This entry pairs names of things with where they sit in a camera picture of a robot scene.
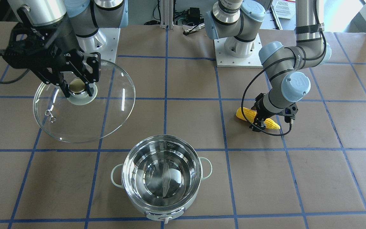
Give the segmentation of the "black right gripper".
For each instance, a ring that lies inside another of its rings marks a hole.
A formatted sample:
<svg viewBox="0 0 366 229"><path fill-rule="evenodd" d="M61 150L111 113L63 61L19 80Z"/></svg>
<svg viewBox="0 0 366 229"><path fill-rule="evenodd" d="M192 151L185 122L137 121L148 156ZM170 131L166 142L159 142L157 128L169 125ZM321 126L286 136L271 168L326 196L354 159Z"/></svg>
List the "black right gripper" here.
<svg viewBox="0 0 366 229"><path fill-rule="evenodd" d="M10 34L3 59L13 68L30 69L45 84L59 87L70 97L63 72L73 72L93 97L90 86L99 81L101 54L81 52L71 22L30 27L17 23Z"/></svg>

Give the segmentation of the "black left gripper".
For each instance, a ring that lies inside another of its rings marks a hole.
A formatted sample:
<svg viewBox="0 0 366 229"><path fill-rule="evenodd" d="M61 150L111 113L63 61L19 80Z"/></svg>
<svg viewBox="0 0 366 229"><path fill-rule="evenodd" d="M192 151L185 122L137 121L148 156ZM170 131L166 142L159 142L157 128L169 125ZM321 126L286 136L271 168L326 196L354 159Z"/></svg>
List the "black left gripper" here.
<svg viewBox="0 0 366 229"><path fill-rule="evenodd" d="M283 116L286 123L293 124L293 121L296 119L296 113L299 111L296 103L292 103L285 108L276 107L271 102L269 95L265 93L260 93L255 98L253 108L257 114L249 128L254 132L263 132L266 129L264 120L274 115Z"/></svg>

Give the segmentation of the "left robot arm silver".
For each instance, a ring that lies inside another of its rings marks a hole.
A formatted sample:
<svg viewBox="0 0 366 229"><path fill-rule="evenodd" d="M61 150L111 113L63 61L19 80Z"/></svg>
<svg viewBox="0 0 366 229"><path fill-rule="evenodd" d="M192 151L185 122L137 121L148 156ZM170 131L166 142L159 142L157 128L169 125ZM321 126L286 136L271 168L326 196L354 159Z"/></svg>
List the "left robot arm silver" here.
<svg viewBox="0 0 366 229"><path fill-rule="evenodd" d="M266 16L264 7L254 0L218 0L205 13L209 38L225 38L225 51L235 58L251 56L258 31ZM293 125L296 102L309 93L311 82L300 69L326 63L331 47L324 36L323 4L320 0L296 1L296 45L285 47L279 41L264 45L258 55L271 89L255 98L253 119L246 118L254 132L265 132L268 119L275 115Z"/></svg>

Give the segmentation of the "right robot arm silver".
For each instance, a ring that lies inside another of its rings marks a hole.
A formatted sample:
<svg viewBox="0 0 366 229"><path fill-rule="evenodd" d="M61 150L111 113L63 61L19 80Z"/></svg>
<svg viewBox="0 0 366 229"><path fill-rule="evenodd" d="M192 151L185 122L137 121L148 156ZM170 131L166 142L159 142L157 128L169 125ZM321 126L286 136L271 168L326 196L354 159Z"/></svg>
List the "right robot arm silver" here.
<svg viewBox="0 0 366 229"><path fill-rule="evenodd" d="M100 79L101 55L81 47L100 29L128 25L127 0L9 0L19 22L3 59L15 69L30 69L44 84L59 87L65 97L77 91L64 78L72 72L82 93L93 98Z"/></svg>

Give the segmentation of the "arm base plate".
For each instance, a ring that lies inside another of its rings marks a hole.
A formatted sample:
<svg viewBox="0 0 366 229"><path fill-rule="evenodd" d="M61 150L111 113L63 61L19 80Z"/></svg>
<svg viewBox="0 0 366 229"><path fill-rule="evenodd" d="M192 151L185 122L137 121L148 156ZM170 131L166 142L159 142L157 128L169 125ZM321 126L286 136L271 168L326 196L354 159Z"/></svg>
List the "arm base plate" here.
<svg viewBox="0 0 366 229"><path fill-rule="evenodd" d="M101 59L115 63L119 36L119 28L99 28L94 35L86 38L77 36L77 40L84 52L98 52Z"/></svg>
<svg viewBox="0 0 366 229"><path fill-rule="evenodd" d="M214 39L217 67L262 68L259 51L262 48L260 35L251 42L241 42L234 37Z"/></svg>

